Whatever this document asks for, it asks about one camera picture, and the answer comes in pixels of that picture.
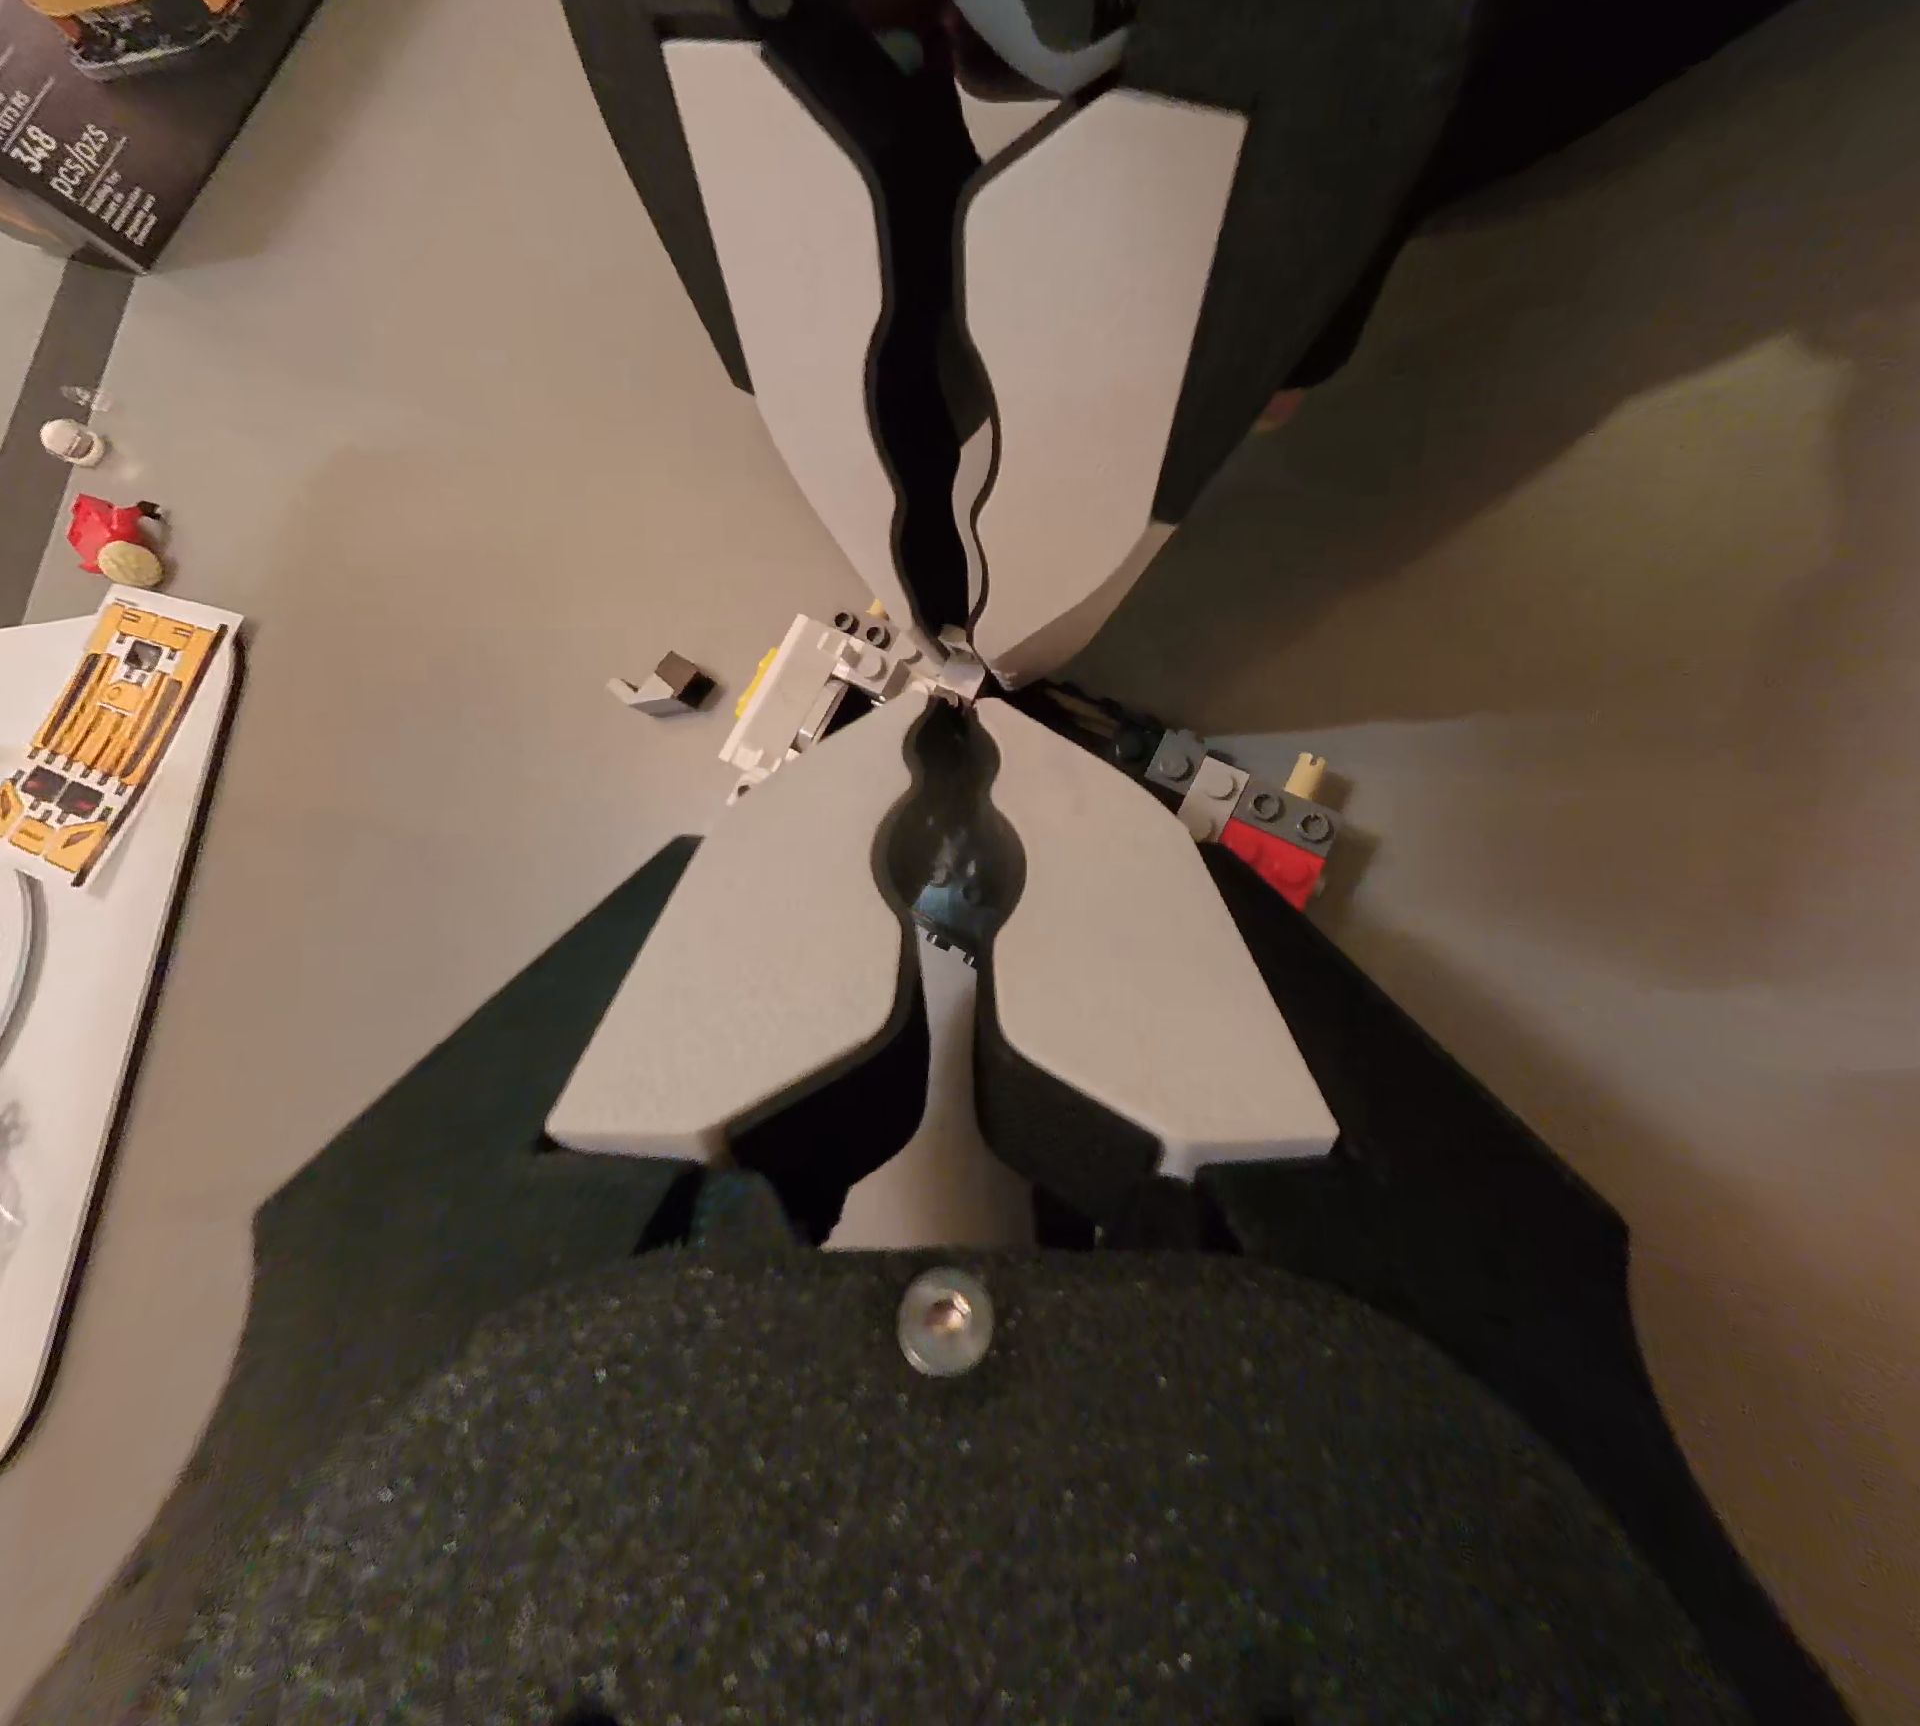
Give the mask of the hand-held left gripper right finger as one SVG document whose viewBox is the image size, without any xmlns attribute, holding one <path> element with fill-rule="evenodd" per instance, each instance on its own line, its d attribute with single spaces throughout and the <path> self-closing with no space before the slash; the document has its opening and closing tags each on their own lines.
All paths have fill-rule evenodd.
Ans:
<svg viewBox="0 0 1920 1726">
<path fill-rule="evenodd" d="M 1326 1162 L 1338 1120 L 1183 820 L 1004 698 L 977 723 L 1021 851 L 978 980 L 991 1152 L 1102 1233 L 1217 1170 Z"/>
</svg>

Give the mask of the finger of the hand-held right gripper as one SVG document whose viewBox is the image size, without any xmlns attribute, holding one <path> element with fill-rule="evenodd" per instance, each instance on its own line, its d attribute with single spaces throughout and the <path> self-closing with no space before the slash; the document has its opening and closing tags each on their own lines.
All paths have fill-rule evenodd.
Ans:
<svg viewBox="0 0 1920 1726">
<path fill-rule="evenodd" d="M 1247 116 L 1116 86 L 972 179 L 963 327 L 993 403 L 972 647 L 1002 688 L 1061 673 L 1177 527 L 1158 491 Z"/>
<path fill-rule="evenodd" d="M 886 612 L 942 634 L 960 440 L 877 160 L 765 45 L 680 38 L 663 62 L 773 444 Z"/>
</svg>

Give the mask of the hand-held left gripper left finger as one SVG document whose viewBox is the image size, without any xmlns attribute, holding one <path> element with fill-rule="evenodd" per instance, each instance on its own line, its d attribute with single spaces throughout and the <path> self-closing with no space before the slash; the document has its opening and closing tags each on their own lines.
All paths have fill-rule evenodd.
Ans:
<svg viewBox="0 0 1920 1726">
<path fill-rule="evenodd" d="M 736 802 L 692 851 L 564 1089 L 578 1154 L 741 1168 L 800 1235 L 925 1118 L 918 937 L 884 863 L 913 800 L 918 692 Z"/>
</svg>

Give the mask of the toy brick car chassis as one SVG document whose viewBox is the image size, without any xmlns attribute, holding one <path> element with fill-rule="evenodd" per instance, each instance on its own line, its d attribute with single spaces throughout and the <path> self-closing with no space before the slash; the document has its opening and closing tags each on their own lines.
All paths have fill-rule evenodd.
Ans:
<svg viewBox="0 0 1920 1726">
<path fill-rule="evenodd" d="M 720 752 L 734 772 L 730 802 L 744 802 L 780 769 L 931 673 L 925 650 L 879 603 L 829 620 L 796 615 L 734 705 Z M 1324 887 L 1343 820 L 1324 802 L 1323 757 L 1302 752 L 1285 779 L 1264 776 L 1195 731 L 1075 683 L 1030 683 L 1015 690 L 1015 705 L 1147 788 L 1196 846 L 1230 851 L 1293 909 L 1304 911 Z"/>
</svg>

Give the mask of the grey desk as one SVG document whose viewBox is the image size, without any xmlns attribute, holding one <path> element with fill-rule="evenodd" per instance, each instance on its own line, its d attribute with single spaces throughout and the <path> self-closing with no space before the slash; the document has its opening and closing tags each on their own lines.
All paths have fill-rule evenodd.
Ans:
<svg viewBox="0 0 1920 1726">
<path fill-rule="evenodd" d="M 251 662 L 53 1398 L 5 1721 L 196 1458 L 252 1222 L 679 835 L 852 572 L 560 0 L 328 0 L 133 287 L 112 482 Z M 1692 1470 L 1917 1722 L 1917 0 L 1800 0 L 1399 261 L 1082 668 L 1331 757 L 1317 922 L 1607 1196 Z"/>
</svg>

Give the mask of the yellow sticker sheet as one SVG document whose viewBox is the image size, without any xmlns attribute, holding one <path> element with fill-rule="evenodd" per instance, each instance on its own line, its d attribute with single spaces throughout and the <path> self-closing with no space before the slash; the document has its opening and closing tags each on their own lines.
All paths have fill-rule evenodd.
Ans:
<svg viewBox="0 0 1920 1726">
<path fill-rule="evenodd" d="M 112 587 L 5 766 L 5 860 L 72 891 L 94 883 L 185 752 L 189 717 L 227 698 L 243 629 L 228 611 Z"/>
</svg>

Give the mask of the small red brick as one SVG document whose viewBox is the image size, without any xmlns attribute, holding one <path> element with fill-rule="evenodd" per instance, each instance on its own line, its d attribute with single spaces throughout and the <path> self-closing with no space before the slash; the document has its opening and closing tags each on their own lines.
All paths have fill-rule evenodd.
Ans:
<svg viewBox="0 0 1920 1726">
<path fill-rule="evenodd" d="M 153 500 L 114 505 L 105 497 L 83 492 L 70 503 L 65 538 L 85 572 L 98 575 L 94 560 L 112 540 L 144 540 L 156 550 L 153 528 L 166 522 L 166 515 Z"/>
</svg>

